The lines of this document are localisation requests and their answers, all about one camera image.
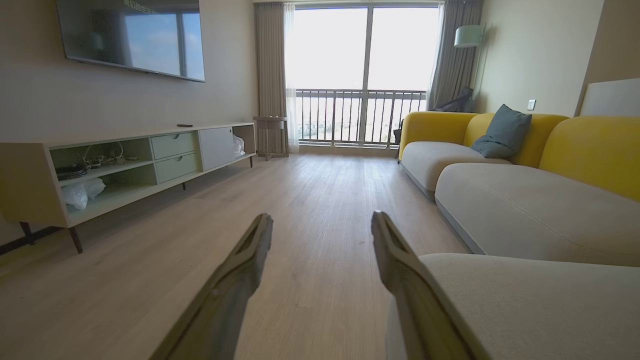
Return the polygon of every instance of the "teal pillow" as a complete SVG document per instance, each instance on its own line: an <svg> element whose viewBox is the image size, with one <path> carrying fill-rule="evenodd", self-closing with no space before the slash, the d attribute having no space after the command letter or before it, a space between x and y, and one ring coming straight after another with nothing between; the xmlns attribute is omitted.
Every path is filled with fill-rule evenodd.
<svg viewBox="0 0 640 360"><path fill-rule="evenodd" d="M493 116L486 135L480 136L471 149L485 158L508 160L520 151L530 127L530 114L511 110L503 104Z"/></svg>

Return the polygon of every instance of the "gray curtain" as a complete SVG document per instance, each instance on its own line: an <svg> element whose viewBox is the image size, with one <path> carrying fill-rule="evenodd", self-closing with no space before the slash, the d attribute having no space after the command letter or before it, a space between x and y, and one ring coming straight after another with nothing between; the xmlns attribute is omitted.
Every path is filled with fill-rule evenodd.
<svg viewBox="0 0 640 360"><path fill-rule="evenodd" d="M460 90L471 84L476 47L453 47L456 29L464 25L480 25L484 0L446 0L442 19L440 48L431 85L429 109L433 110L458 97Z"/></svg>
<svg viewBox="0 0 640 360"><path fill-rule="evenodd" d="M254 9L259 115L286 117L284 5L258 3Z"/></svg>

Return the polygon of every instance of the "wall-mounted flat screen tv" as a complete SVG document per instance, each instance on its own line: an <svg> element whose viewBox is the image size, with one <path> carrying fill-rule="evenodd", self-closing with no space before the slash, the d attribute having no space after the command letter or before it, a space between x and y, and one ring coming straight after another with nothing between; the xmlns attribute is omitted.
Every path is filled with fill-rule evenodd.
<svg viewBox="0 0 640 360"><path fill-rule="evenodd" d="M198 0L57 0L68 59L204 82Z"/></svg>

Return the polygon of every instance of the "white cabinet door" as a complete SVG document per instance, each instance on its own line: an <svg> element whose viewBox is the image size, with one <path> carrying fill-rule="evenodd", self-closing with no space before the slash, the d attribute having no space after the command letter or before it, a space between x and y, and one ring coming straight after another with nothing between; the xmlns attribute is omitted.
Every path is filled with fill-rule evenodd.
<svg viewBox="0 0 640 360"><path fill-rule="evenodd" d="M200 150L203 171L234 161L236 154L231 127L200 130Z"/></svg>

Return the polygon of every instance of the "white plastic bag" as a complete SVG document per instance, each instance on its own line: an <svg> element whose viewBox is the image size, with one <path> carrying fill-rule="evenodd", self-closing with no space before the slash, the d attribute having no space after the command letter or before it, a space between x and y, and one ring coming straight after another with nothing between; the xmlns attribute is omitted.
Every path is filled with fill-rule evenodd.
<svg viewBox="0 0 640 360"><path fill-rule="evenodd" d="M244 152L244 140L242 140L242 138L237 137L236 135L234 135L234 152L236 156L242 156L246 154Z"/></svg>
<svg viewBox="0 0 640 360"><path fill-rule="evenodd" d="M73 205L78 210L84 210L89 199L95 199L105 187L101 178L89 179L82 183L64 186L62 198L66 204Z"/></svg>

